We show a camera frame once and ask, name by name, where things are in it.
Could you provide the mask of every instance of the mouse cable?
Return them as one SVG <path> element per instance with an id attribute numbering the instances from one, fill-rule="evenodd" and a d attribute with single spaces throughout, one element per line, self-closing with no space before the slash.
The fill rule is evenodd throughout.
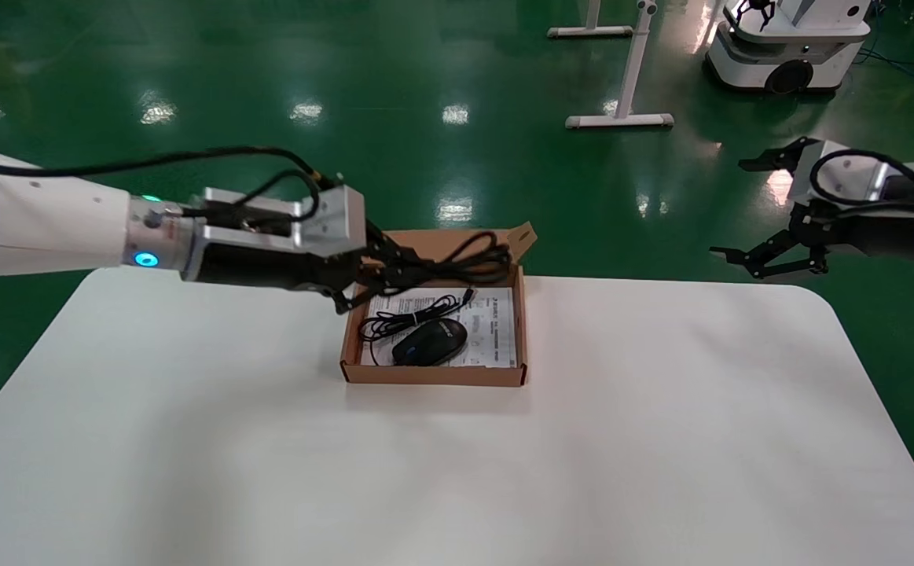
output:
<path id="1" fill-rule="evenodd" d="M 453 314 L 453 312 L 459 311 L 464 308 L 464 305 L 471 302 L 473 296 L 474 287 L 468 287 L 467 291 L 464 291 L 462 300 L 457 300 L 457 297 L 453 295 L 442 295 L 442 297 L 439 297 L 431 305 L 421 309 L 421 311 L 406 314 L 379 311 L 375 316 L 364 319 L 359 325 L 359 340 L 369 343 L 370 358 L 373 358 L 375 365 L 380 365 L 380 362 L 376 360 L 376 355 L 373 354 L 373 343 L 375 341 L 394 336 L 397 333 L 403 333 L 404 330 L 413 329 L 414 326 L 429 322 L 429 320 L 444 318 Z"/>

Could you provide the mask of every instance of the white mobile robot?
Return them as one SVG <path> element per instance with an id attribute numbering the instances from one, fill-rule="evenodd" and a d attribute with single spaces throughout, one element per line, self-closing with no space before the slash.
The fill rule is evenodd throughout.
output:
<path id="1" fill-rule="evenodd" d="M 869 0 L 725 0 L 705 60 L 737 90 L 830 93 L 862 43 Z"/>

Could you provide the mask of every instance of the white stand base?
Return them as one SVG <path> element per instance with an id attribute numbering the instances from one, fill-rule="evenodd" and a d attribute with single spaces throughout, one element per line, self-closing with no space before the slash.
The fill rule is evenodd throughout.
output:
<path id="1" fill-rule="evenodd" d="M 597 28 L 550 28 L 547 36 L 551 39 L 558 37 L 593 37 L 594 35 L 621 35 L 630 37 L 635 29 L 629 25 L 600 25 Z"/>
<path id="2" fill-rule="evenodd" d="M 614 116 L 569 116 L 565 128 L 623 128 L 628 126 L 673 126 L 672 114 L 632 114 L 622 118 Z"/>

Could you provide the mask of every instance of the black wheel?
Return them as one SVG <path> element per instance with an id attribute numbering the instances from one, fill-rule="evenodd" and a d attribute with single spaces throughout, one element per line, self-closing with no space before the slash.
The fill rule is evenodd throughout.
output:
<path id="1" fill-rule="evenodd" d="M 813 66 L 808 62 L 795 60 L 777 65 L 765 81 L 765 90 L 775 94 L 802 92 L 813 80 Z"/>

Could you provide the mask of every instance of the instruction paper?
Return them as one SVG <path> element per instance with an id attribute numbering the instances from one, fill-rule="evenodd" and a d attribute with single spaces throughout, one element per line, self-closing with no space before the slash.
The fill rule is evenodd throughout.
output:
<path id="1" fill-rule="evenodd" d="M 379 311 L 409 314 L 421 311 L 439 297 L 453 295 L 460 300 L 466 287 L 419 287 L 393 297 L 374 297 L 369 304 L 369 316 Z M 485 368 L 515 368 L 516 336 L 513 322 L 513 290 L 509 287 L 475 288 L 471 302 L 446 318 L 457 320 L 467 327 L 467 344 L 448 362 L 440 366 L 485 366 Z M 391 351 L 414 329 L 407 329 L 373 343 L 376 359 L 382 366 L 393 363 Z M 362 365 L 373 366 L 369 344 L 363 344 Z"/>

